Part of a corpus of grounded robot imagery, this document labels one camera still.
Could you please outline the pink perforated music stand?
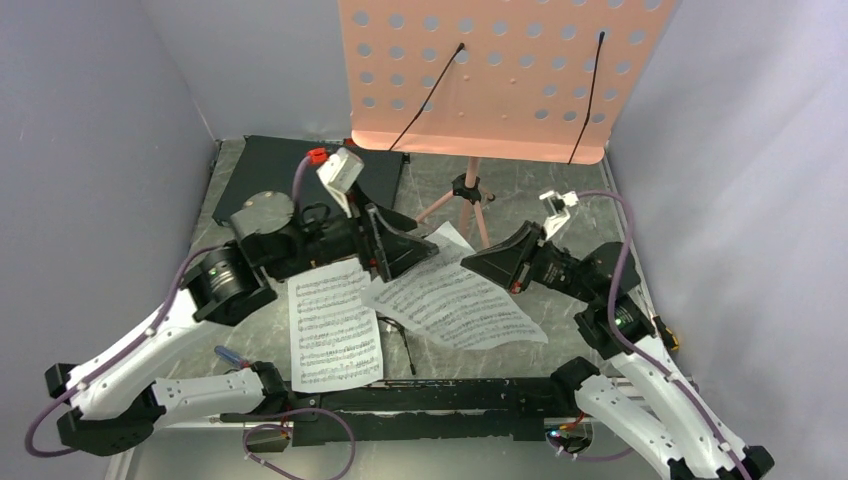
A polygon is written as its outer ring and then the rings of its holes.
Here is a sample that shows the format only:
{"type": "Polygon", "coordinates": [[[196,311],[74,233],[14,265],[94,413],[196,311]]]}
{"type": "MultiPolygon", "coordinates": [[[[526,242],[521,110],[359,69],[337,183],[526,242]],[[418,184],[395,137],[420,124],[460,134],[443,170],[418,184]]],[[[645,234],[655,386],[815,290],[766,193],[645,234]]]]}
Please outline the pink perforated music stand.
{"type": "Polygon", "coordinates": [[[342,1],[360,147],[594,164],[676,3],[342,1]]]}

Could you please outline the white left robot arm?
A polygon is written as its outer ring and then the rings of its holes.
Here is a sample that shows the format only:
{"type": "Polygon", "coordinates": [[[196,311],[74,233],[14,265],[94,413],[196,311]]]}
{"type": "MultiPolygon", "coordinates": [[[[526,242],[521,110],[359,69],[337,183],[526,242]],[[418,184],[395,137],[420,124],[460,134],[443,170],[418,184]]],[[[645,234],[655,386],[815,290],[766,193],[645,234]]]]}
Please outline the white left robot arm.
{"type": "Polygon", "coordinates": [[[233,239],[188,257],[148,318],[91,360],[50,367],[48,392],[67,406],[56,421],[62,452],[107,457],[164,427],[217,414],[279,417],[291,394],[269,362],[194,379],[168,380],[165,372],[192,343],[274,302],[275,282],[346,259],[388,282],[436,255],[413,219],[358,188],[345,198],[349,213],[305,220],[286,194],[252,196],[230,219],[233,239]]]}

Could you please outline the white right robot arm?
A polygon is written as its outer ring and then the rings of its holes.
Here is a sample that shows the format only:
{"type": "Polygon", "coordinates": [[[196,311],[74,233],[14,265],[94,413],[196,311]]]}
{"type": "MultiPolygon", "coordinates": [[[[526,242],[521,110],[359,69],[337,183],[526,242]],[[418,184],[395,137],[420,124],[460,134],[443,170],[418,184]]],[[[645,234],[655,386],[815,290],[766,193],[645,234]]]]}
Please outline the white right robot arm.
{"type": "Polygon", "coordinates": [[[574,320],[584,341],[643,398],[630,399],[589,360],[576,357],[551,374],[557,411],[603,423],[663,479],[762,479],[775,461],[749,445],[706,405],[682,375],[654,323],[629,292],[640,277],[623,242],[582,259],[525,222],[504,242],[464,258],[462,266],[517,294],[538,283],[586,304],[574,320]]]}

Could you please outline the printed sheet music page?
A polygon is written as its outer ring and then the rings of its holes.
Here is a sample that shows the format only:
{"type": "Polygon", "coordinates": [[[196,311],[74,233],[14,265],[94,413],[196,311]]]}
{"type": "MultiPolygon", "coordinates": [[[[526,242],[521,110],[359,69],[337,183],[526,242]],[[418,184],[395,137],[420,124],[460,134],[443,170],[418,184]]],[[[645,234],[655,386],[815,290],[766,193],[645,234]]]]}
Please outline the printed sheet music page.
{"type": "Polygon", "coordinates": [[[292,389],[326,393],[383,378],[376,312],[361,293],[371,276],[356,259],[301,273],[287,281],[292,389]]]}

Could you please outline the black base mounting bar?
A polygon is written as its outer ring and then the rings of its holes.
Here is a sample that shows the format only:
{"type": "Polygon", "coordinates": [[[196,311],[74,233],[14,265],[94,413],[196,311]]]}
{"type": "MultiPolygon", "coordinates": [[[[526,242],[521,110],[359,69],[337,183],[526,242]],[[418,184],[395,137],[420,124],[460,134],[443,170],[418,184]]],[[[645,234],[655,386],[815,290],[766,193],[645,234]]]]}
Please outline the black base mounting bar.
{"type": "Polygon", "coordinates": [[[548,377],[388,380],[324,394],[291,394],[273,413],[225,413],[226,426],[276,422],[296,446],[331,442],[506,437],[540,441],[587,415],[548,377]]]}

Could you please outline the black flat equipment box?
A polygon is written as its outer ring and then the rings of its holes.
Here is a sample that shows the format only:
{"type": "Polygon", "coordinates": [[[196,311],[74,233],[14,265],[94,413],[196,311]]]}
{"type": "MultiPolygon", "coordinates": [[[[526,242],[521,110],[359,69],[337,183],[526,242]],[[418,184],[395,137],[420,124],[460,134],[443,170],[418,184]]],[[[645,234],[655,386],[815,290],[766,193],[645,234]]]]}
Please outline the black flat equipment box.
{"type": "MultiPolygon", "coordinates": [[[[317,142],[251,135],[246,138],[230,179],[226,182],[212,219],[225,226],[232,214],[249,197],[264,191],[289,194],[297,166],[308,151],[323,147],[329,154],[339,146],[317,142]]],[[[405,153],[374,151],[349,145],[348,150],[359,156],[364,168],[358,176],[362,191],[376,204],[392,208],[398,193],[403,165],[409,160],[405,153]]]]}

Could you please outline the yellow black tool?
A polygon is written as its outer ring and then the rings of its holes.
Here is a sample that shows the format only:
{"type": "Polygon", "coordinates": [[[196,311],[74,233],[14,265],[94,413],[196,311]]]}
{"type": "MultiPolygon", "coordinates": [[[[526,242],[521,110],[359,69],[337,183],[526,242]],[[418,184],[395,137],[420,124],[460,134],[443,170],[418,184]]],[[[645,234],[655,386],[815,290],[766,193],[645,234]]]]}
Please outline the yellow black tool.
{"type": "Polygon", "coordinates": [[[676,352],[680,348],[680,342],[675,333],[665,324],[659,315],[652,318],[656,330],[662,340],[664,347],[669,352],[676,352]]]}

